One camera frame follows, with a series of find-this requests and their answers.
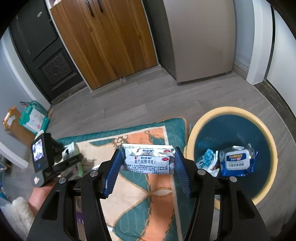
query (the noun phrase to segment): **metal screw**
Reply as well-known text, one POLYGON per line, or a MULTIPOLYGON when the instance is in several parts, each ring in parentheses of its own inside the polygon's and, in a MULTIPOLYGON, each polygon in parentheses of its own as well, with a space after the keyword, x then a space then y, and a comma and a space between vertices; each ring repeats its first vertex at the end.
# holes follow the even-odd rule
POLYGON ((89 174, 90 174, 91 177, 95 177, 98 174, 98 171, 93 170, 89 174))
POLYGON ((59 183, 64 183, 66 181, 66 178, 65 177, 61 177, 60 179, 59 179, 59 183))
POLYGON ((229 180, 233 183, 235 183, 237 181, 237 178, 236 177, 230 177, 229 180))
POLYGON ((204 169, 198 169, 198 171, 197 171, 197 173, 199 174, 199 175, 205 175, 205 170, 204 169))

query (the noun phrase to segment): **trash bin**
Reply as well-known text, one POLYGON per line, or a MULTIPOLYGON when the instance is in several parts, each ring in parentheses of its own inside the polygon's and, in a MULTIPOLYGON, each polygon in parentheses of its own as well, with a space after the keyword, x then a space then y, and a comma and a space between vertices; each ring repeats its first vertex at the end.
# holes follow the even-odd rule
MULTIPOLYGON (((255 171, 238 179, 256 205, 272 186, 278 159, 270 131, 255 115, 236 107, 220 107, 207 112, 194 125, 184 154, 197 163, 208 148, 221 150, 248 143, 258 151, 255 171)), ((220 208, 218 199, 215 199, 215 208, 220 208)))

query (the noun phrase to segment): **small display screen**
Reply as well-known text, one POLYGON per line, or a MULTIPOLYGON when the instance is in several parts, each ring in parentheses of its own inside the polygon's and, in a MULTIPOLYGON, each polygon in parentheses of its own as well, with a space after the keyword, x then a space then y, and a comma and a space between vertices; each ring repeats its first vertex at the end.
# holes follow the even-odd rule
POLYGON ((34 156, 34 161, 38 161, 40 158, 44 156, 43 154, 43 145, 42 145, 42 140, 39 139, 33 146, 33 156, 34 156))

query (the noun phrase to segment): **teal and orange rug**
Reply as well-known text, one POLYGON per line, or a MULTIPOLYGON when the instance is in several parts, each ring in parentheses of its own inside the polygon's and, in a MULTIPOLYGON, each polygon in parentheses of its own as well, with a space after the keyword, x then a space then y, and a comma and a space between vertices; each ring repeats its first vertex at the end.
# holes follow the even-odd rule
MULTIPOLYGON (((88 172, 92 167, 110 160, 116 148, 123 143, 172 145, 179 146, 183 151, 187 135, 186 120, 173 118, 58 141, 64 145, 77 143, 84 156, 84 172, 88 172)), ((157 175, 128 171, 120 171, 113 193, 108 199, 101 200, 113 241, 182 241, 194 202, 183 193, 176 173, 157 175)), ((85 235, 79 233, 79 236, 85 240, 85 235)))

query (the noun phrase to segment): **gray floor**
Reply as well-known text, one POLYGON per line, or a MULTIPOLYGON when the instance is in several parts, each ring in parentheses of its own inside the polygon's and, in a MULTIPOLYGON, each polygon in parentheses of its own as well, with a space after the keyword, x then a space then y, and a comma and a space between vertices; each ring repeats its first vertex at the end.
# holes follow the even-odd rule
MULTIPOLYGON (((247 81, 233 72, 214 79, 177 85, 160 69, 127 78, 121 88, 91 96, 83 89, 56 107, 48 132, 55 139, 151 123, 169 117, 185 117, 193 125, 207 111, 220 106, 246 109, 259 117, 271 131, 277 151, 276 179, 259 209, 271 235, 277 235, 296 208, 296 145, 284 122, 247 81)), ((29 169, 14 167, 4 187, 11 198, 30 196, 29 169)))
POLYGON ((291 132, 293 139, 296 140, 296 118, 283 97, 281 97, 277 90, 267 80, 257 83, 254 86, 276 109, 291 132))

